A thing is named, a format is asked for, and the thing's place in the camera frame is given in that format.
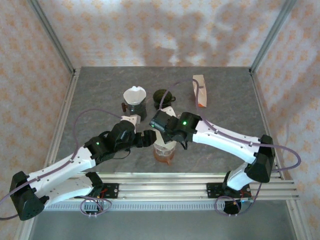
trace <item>white joint cover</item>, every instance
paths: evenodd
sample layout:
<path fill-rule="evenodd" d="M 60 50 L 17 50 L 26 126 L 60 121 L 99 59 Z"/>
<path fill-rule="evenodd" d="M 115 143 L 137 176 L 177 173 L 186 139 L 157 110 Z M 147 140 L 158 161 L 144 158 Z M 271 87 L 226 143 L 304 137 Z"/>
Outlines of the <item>white joint cover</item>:
<path fill-rule="evenodd" d="M 134 133 L 137 132 L 137 125 L 140 124 L 141 116 L 135 114 L 131 116 L 122 116 L 121 121 L 129 121 L 134 125 Z"/>
<path fill-rule="evenodd" d="M 237 169 L 230 172 L 226 181 L 226 185 L 236 191 L 242 189 L 245 185 L 251 183 L 253 180 L 247 176 L 245 169 L 248 163 L 244 162 Z"/>
<path fill-rule="evenodd" d="M 133 86 L 123 93 L 124 100 L 130 105 L 140 104 L 146 96 L 146 90 L 140 86 Z"/>

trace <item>floor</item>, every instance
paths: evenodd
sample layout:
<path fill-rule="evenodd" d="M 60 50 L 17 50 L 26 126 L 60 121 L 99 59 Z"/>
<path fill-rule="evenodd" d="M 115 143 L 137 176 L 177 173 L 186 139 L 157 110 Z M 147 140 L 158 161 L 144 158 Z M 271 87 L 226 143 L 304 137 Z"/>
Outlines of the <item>floor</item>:
<path fill-rule="evenodd" d="M 178 80 L 204 75 L 207 90 L 207 119 L 215 125 L 240 134 L 261 137 L 263 120 L 249 71 L 245 67 L 82 67 L 59 146 L 57 161 L 72 154 L 75 144 L 72 125 L 86 109 L 101 108 L 123 115 L 123 92 L 141 86 L 147 92 L 147 118 L 138 131 L 151 129 L 149 122 L 156 113 L 153 93 L 166 89 Z M 175 113 L 196 113 L 192 82 L 181 83 L 172 91 Z M 111 130 L 118 119 L 101 112 L 87 113 L 79 119 L 76 132 L 80 144 L 101 132 Z M 127 153 L 119 153 L 120 158 Z M 188 150 L 177 145 L 172 165 L 154 159 L 153 147 L 132 148 L 125 159 L 111 159 L 94 168 L 100 173 L 225 173 L 242 161 L 211 146 L 190 143 Z"/>

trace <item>floral wallpaper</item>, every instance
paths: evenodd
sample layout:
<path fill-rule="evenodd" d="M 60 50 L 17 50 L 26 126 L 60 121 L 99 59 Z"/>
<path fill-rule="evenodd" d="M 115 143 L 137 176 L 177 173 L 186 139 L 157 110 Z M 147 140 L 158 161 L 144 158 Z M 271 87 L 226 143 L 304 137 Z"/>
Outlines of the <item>floral wallpaper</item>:
<path fill-rule="evenodd" d="M 250 66 L 285 0 L 39 0 L 74 67 Z"/>
<path fill-rule="evenodd" d="M 320 239 L 320 4 L 297 1 L 256 73 L 268 124 L 281 145 L 298 151 L 289 174 L 315 240 Z M 296 158 L 279 152 L 285 166 Z"/>
<path fill-rule="evenodd" d="M 0 4 L 0 197 L 12 176 L 43 167 L 70 73 L 26 0 Z M 0 216 L 16 214 L 10 200 Z M 13 239 L 19 219 L 0 223 L 1 239 Z"/>

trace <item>clear plastic container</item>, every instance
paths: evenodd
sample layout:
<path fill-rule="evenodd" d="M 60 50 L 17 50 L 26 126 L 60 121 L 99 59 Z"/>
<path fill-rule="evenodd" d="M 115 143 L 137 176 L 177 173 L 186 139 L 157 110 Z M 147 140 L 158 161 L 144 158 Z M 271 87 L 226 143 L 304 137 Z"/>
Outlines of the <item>clear plastic container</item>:
<path fill-rule="evenodd" d="M 175 111 L 171 106 L 162 109 L 163 112 L 167 113 L 170 116 L 176 116 Z M 161 162 L 171 165 L 172 159 L 175 156 L 176 141 L 164 142 L 161 133 L 158 130 L 155 130 L 156 141 L 153 144 L 153 155 L 154 158 Z"/>
<path fill-rule="evenodd" d="M 167 146 L 164 147 L 154 143 L 153 144 L 154 158 L 161 163 L 166 163 L 168 165 L 171 165 L 171 161 L 175 156 L 176 144 L 177 142 L 175 141 L 170 142 L 166 144 L 166 145 L 169 145 L 167 148 Z"/>

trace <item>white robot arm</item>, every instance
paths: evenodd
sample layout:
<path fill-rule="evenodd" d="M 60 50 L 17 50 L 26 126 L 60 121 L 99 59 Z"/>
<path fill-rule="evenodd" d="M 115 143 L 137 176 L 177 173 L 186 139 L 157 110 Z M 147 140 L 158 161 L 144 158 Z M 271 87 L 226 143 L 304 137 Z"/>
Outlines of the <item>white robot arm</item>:
<path fill-rule="evenodd" d="M 119 151 L 129 151 L 132 147 L 149 147 L 156 141 L 153 130 L 136 132 L 140 116 L 122 116 L 121 121 L 111 131 L 91 138 L 73 154 L 44 169 L 26 175 L 20 171 L 12 177 L 10 191 L 30 182 L 10 197 L 21 220 L 38 215 L 45 206 L 76 196 L 96 197 L 103 183 L 95 172 L 70 180 L 84 170 L 112 159 Z"/>
<path fill-rule="evenodd" d="M 275 151 L 271 147 L 259 147 L 253 143 L 273 144 L 270 136 L 263 135 L 261 138 L 241 135 L 236 132 L 213 125 L 217 131 L 213 131 L 202 121 L 201 117 L 190 112 L 183 112 L 178 119 L 159 110 L 150 122 L 150 125 L 161 132 L 165 143 L 177 141 L 206 144 L 231 153 L 244 161 L 237 169 L 229 171 L 225 177 L 225 195 L 232 191 L 239 191 L 252 181 L 268 183 L 275 159 Z M 243 139 L 250 144 L 244 144 L 223 135 L 225 133 L 237 139 Z"/>

